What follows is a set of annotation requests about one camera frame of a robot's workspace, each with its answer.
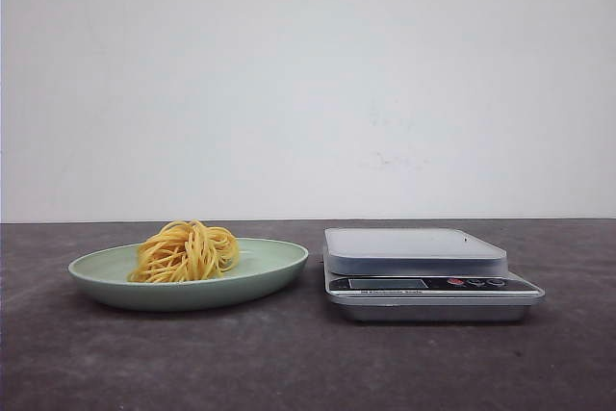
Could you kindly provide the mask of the yellow vermicelli noodle bundle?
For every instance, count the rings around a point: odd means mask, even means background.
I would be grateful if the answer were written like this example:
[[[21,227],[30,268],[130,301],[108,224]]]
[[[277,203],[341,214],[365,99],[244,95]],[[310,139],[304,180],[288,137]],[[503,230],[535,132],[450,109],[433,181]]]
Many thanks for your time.
[[[133,283],[180,283],[220,278],[240,262],[237,238],[199,220],[172,221],[137,246]]]

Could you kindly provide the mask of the light green round plate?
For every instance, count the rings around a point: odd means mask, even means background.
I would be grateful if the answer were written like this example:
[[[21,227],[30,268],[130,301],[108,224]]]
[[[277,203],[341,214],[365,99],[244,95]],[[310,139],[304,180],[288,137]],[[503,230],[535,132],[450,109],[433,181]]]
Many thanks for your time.
[[[134,244],[98,250],[68,265],[77,288],[115,308],[183,312],[219,308],[273,294],[303,271],[309,251],[300,244],[239,238],[240,262],[221,278],[137,283],[127,280],[136,263]]]

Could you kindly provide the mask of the silver digital kitchen scale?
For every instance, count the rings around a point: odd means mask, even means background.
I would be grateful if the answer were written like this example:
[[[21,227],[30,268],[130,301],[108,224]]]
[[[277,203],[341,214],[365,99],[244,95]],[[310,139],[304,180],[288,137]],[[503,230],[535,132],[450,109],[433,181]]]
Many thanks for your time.
[[[356,321],[508,322],[544,300],[505,250],[450,228],[328,228],[324,287]]]

